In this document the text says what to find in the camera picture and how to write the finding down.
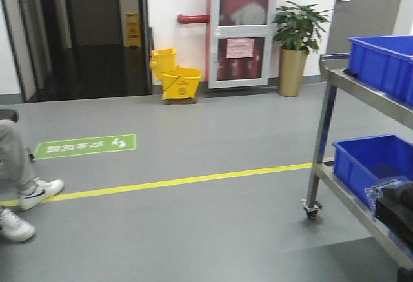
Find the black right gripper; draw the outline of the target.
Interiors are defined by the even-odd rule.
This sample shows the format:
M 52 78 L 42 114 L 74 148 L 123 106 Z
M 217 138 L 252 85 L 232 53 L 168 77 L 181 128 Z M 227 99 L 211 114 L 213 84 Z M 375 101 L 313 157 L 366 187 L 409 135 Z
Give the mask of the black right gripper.
M 392 179 L 365 189 L 373 217 L 402 240 L 412 240 L 412 181 Z

